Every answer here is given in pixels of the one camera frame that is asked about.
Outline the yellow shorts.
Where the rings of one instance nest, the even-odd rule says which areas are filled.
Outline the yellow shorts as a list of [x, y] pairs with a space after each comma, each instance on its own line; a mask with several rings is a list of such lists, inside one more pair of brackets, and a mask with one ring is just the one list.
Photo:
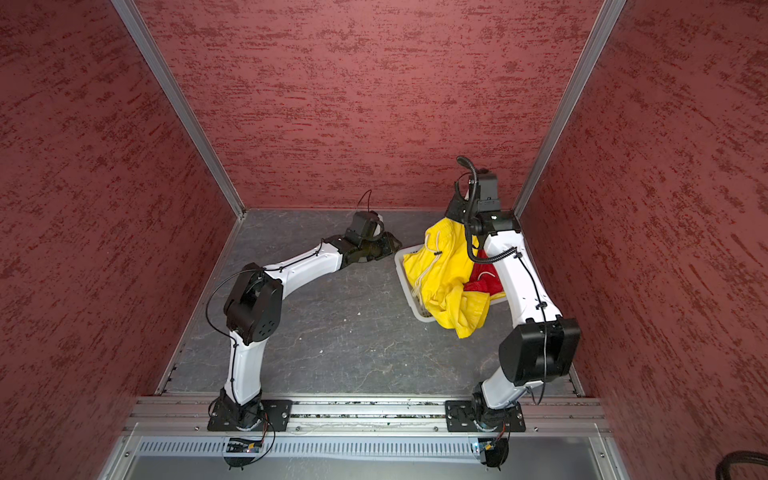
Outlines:
[[482, 328], [491, 303], [506, 297], [496, 268], [472, 261], [467, 246], [464, 226], [444, 218], [426, 230], [419, 250], [403, 259], [416, 303], [460, 339]]

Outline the white plastic laundry basket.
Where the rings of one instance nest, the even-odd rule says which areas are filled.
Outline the white plastic laundry basket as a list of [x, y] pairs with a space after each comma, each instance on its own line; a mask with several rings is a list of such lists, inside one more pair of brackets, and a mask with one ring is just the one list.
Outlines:
[[461, 338], [482, 328], [490, 314], [508, 304], [505, 296], [465, 292], [473, 264], [464, 256], [415, 245], [395, 255], [395, 266], [406, 301], [417, 320], [435, 322]]

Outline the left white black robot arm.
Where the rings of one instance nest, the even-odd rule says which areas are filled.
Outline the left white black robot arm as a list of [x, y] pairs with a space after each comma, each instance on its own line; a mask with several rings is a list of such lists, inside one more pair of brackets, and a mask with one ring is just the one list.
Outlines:
[[348, 233], [326, 238], [286, 261], [264, 267], [249, 263], [237, 272], [223, 306], [226, 329], [216, 330], [229, 339], [231, 352], [224, 386], [209, 407], [208, 429], [252, 431], [267, 423], [262, 406], [262, 361], [288, 295], [325, 275], [352, 264], [378, 261], [401, 248], [402, 243], [390, 232], [359, 241]]

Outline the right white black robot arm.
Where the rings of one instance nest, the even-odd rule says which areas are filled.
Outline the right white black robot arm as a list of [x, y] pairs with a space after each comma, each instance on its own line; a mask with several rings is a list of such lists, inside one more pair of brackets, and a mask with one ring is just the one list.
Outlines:
[[498, 347], [499, 367], [473, 392], [474, 421], [489, 431], [507, 422], [521, 398], [540, 403], [547, 385], [569, 373], [581, 330], [546, 293], [518, 219], [502, 209], [497, 176], [461, 161], [469, 173], [454, 183], [446, 217], [463, 226], [468, 258], [495, 269], [512, 317]]

